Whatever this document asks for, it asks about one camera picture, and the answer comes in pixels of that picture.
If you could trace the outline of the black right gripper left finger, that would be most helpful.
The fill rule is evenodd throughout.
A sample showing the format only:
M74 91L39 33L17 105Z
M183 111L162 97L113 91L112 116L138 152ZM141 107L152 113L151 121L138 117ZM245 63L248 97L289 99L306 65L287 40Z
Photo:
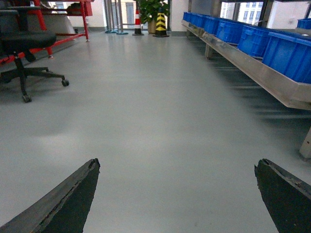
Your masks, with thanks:
M0 227L2 233L82 233L100 173L87 161L36 203Z

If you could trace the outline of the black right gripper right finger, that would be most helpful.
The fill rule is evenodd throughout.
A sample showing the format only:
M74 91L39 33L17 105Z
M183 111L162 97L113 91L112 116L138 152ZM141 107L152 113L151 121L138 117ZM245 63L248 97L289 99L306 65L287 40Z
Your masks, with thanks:
M268 159L254 166L262 200L280 233L311 231L311 186Z

